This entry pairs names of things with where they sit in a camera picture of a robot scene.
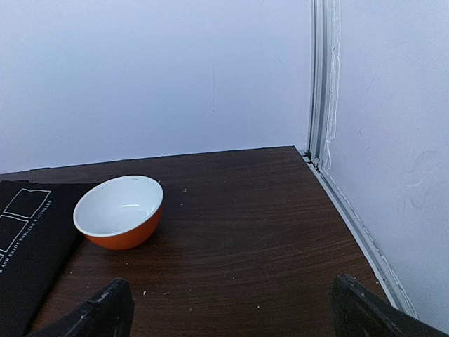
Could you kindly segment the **black poker mat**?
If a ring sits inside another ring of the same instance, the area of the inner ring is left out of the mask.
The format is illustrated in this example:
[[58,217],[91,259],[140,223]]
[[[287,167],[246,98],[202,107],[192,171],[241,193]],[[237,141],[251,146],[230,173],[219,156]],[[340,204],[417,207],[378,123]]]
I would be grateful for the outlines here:
[[92,183],[1,181],[1,335],[24,336],[81,233],[76,204]]

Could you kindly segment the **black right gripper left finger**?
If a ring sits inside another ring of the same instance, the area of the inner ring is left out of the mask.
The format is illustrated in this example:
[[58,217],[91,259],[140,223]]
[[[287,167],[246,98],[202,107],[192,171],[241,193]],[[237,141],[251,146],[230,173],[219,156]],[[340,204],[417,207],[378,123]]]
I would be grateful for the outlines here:
[[130,284],[115,278],[68,315],[32,336],[129,336],[134,302]]

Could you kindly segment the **aluminium corner post right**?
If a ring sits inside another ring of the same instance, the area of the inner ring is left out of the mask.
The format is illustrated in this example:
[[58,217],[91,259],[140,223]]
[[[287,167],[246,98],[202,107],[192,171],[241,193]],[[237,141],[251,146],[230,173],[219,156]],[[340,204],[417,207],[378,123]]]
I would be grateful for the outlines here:
[[312,1],[312,69],[309,139],[306,155],[317,171],[331,167],[340,82],[339,1]]

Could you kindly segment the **orange bowl white inside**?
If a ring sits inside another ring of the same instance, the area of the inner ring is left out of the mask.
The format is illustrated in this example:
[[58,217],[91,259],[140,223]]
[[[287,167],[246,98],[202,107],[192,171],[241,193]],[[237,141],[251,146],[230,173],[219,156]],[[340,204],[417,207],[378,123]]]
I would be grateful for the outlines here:
[[134,249],[155,232],[162,216],[164,192],[147,176],[121,176],[93,187],[73,212],[76,229],[110,250]]

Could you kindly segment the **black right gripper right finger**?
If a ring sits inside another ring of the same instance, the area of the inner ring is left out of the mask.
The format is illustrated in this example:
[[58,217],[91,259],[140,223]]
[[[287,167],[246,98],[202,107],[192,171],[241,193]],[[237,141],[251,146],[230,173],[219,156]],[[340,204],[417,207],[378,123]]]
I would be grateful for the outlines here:
[[377,297],[350,275],[331,286],[336,336],[440,336],[448,334],[411,317]]

